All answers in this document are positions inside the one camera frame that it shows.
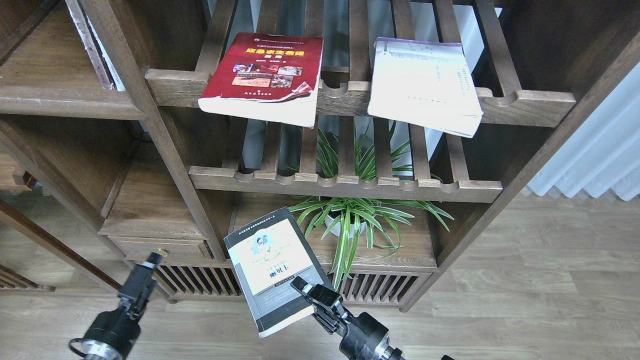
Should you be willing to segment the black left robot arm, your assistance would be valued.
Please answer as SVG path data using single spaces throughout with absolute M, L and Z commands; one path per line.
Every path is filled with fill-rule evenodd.
M 119 290 L 119 305 L 101 312 L 83 338 L 73 338 L 68 348 L 85 360 L 125 360 L 141 333 L 142 318 L 157 285 L 154 271 L 163 254 L 153 251 L 142 264 L 135 265 Z

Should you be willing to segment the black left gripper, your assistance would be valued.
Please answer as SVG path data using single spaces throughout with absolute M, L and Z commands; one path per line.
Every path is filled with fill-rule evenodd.
M 153 251 L 145 268 L 134 268 L 119 290 L 119 305 L 115 310 L 101 312 L 83 338 L 80 357 L 85 360 L 125 360 L 141 333 L 138 325 L 151 292 L 157 285 L 153 272 L 163 255 Z

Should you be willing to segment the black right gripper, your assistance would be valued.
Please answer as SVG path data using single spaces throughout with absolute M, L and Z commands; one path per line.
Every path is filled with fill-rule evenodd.
M 403 360 L 402 350 L 389 344 L 389 329 L 368 312 L 354 317 L 342 305 L 343 297 L 323 284 L 309 284 L 301 276 L 290 283 L 313 305 L 313 316 L 329 334 L 342 337 L 339 350 L 349 360 Z

